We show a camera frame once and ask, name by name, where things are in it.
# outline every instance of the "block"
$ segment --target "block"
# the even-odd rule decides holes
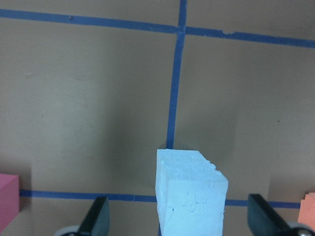
[[[227,179],[198,151],[157,150],[162,236],[221,236]]]
[[[19,213],[19,177],[0,174],[0,233]]]
[[[301,201],[298,223],[305,224],[315,231],[315,193],[305,195]]]

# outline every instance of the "light blue block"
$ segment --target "light blue block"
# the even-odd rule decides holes
[[[162,236],[221,236],[228,181],[198,151],[157,150]]]

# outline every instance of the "silver screw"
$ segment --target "silver screw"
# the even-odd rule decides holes
[[[300,229],[297,233],[299,236],[311,236],[310,231],[304,229]]]

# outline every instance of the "salmon colored block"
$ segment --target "salmon colored block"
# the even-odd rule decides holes
[[[19,177],[0,174],[0,233],[19,213]]]
[[[301,224],[310,226],[315,231],[315,193],[305,195],[301,201],[299,218]]]

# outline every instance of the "block's top face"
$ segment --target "block's top face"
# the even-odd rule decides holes
[[[227,181],[198,151],[158,149],[157,165],[169,180]]]
[[[16,175],[0,174],[0,189],[17,178],[19,177]]]

